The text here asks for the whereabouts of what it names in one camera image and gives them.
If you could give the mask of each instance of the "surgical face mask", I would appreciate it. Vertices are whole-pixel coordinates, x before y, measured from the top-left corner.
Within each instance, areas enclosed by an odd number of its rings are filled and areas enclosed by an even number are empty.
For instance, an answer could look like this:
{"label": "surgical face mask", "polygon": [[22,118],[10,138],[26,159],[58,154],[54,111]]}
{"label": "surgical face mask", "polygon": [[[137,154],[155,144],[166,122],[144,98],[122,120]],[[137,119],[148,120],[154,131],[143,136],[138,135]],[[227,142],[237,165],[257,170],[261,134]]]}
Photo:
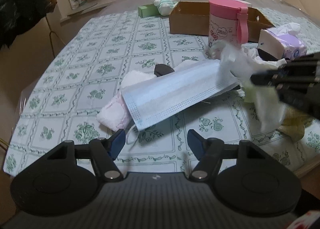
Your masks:
{"label": "surgical face mask", "polygon": [[219,60],[204,60],[179,71],[122,89],[122,96],[139,131],[238,85]]}

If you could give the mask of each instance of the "pink strap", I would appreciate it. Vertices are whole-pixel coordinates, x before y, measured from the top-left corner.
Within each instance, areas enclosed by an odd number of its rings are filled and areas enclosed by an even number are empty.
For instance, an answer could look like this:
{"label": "pink strap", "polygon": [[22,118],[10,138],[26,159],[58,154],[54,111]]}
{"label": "pink strap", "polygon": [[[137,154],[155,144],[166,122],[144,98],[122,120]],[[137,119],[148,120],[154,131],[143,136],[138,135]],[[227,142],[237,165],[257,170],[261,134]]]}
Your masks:
{"label": "pink strap", "polygon": [[248,7],[240,8],[240,12],[237,14],[238,27],[237,27],[237,37],[239,44],[245,44],[248,42]]}

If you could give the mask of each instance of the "hanging clothes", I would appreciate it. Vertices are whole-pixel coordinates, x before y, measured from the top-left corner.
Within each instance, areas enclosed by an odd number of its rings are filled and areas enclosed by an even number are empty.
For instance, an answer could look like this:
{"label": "hanging clothes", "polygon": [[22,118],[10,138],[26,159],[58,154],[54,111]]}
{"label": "hanging clothes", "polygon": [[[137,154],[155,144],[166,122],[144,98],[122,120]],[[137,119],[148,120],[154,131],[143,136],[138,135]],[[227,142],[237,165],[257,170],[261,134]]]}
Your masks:
{"label": "hanging clothes", "polygon": [[0,0],[0,47],[33,28],[55,4],[50,0]]}

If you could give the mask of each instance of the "pink cup lid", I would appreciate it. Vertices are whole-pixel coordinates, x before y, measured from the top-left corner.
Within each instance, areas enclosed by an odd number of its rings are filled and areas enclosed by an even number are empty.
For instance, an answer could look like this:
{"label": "pink cup lid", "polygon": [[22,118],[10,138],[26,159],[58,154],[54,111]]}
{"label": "pink cup lid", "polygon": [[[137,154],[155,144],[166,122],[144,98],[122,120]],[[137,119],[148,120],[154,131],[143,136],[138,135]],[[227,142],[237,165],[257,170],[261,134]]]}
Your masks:
{"label": "pink cup lid", "polygon": [[210,14],[230,20],[238,20],[237,39],[239,44],[248,42],[248,6],[238,0],[209,0]]}

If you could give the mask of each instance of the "robotic arm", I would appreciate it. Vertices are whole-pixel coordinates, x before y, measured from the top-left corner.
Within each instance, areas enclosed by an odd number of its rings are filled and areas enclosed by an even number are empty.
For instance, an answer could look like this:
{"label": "robotic arm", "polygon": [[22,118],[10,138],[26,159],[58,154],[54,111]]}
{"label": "robotic arm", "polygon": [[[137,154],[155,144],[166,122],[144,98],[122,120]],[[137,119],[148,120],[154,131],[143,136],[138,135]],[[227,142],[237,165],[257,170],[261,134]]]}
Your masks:
{"label": "robotic arm", "polygon": [[253,74],[251,82],[274,86],[280,101],[320,119],[320,53],[295,58],[277,70]]}

